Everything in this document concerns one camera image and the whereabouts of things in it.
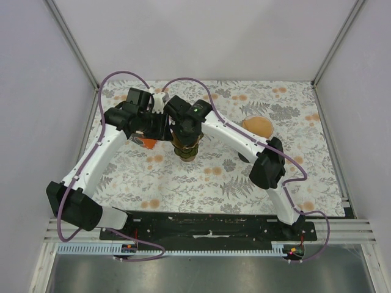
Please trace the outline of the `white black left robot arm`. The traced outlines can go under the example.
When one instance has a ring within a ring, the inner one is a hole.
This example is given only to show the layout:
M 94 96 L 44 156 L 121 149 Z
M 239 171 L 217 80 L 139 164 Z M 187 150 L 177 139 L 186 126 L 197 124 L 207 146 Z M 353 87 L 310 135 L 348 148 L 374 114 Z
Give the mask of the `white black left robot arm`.
M 172 140 L 169 117 L 163 112 L 169 96 L 131 88 L 125 101 L 109 108 L 98 128 L 99 134 L 59 183 L 48 184 L 46 194 L 53 214 L 60 220 L 91 231 L 96 227 L 113 228 L 126 240 L 134 234 L 128 214 L 117 208 L 102 206 L 93 200 L 96 186 L 109 162 L 135 133 L 146 139 Z

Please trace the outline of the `dark green glass jar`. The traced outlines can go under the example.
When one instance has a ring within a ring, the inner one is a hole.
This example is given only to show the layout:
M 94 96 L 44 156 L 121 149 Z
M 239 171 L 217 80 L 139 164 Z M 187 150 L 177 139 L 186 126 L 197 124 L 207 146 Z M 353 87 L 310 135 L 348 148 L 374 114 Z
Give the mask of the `dark green glass jar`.
M 185 153 L 197 155 L 197 154 L 198 154 L 198 150 L 199 150 L 199 144 L 196 145 L 194 148 L 190 148 L 190 149 L 187 149 L 187 150 L 181 150 L 181 149 L 179 149 L 179 148 L 174 147 L 174 153 L 175 153 L 178 157 L 180 157 L 181 154 L 185 154 Z

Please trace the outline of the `single brown paper coffee filter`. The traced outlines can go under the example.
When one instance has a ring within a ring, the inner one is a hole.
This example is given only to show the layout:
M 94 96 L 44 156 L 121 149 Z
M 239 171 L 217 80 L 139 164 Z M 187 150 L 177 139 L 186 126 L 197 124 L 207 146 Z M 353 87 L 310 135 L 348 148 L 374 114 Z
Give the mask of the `single brown paper coffee filter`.
M 241 126 L 251 133 L 267 139 L 272 136 L 274 131 L 272 123 L 267 118 L 261 116 L 246 117 L 242 121 Z

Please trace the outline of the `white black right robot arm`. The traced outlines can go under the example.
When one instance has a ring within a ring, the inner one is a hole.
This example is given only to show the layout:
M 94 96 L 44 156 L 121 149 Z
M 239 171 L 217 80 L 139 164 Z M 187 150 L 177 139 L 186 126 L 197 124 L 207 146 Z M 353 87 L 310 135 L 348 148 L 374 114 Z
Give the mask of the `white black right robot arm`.
M 272 201 L 280 223 L 281 236 L 294 240 L 302 233 L 305 217 L 283 189 L 285 158 L 282 142 L 268 140 L 232 123 L 204 100 L 189 104 L 179 96 L 163 96 L 164 112 L 169 116 L 174 152 L 191 162 L 198 153 L 204 134 L 211 135 L 236 150 L 242 161 L 252 164 L 250 181 L 263 189 Z

